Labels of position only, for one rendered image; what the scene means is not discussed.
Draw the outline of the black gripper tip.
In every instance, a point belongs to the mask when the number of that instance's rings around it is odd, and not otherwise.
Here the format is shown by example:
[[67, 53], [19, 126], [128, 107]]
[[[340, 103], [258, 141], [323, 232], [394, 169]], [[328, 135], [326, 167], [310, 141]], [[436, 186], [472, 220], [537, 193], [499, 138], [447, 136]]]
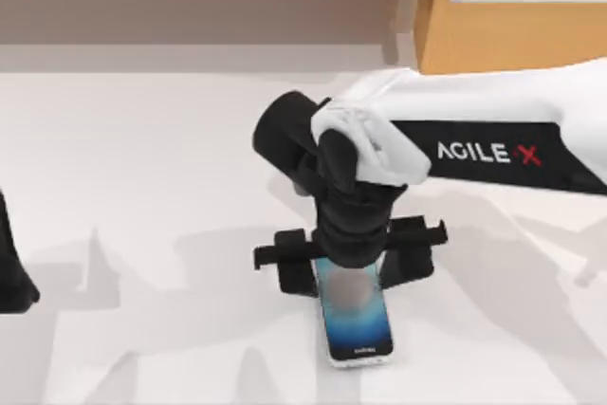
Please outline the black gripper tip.
[[26, 313], [40, 297], [17, 253], [6, 199], [0, 190], [0, 315]]

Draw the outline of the wooden cupboard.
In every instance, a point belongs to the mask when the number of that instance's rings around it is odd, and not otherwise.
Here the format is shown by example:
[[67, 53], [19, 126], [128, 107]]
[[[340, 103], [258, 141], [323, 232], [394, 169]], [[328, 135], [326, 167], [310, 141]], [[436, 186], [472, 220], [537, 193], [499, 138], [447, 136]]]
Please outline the wooden cupboard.
[[574, 64], [607, 57], [607, 5], [419, 0], [414, 42], [429, 74]]

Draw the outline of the black smartphone with blue screen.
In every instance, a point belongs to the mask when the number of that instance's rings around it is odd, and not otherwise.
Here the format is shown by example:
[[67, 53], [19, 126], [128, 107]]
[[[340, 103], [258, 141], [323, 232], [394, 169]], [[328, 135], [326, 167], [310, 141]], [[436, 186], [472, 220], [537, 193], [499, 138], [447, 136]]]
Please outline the black smartphone with blue screen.
[[314, 261], [327, 353], [337, 368], [381, 364], [395, 345], [377, 265], [340, 267]]

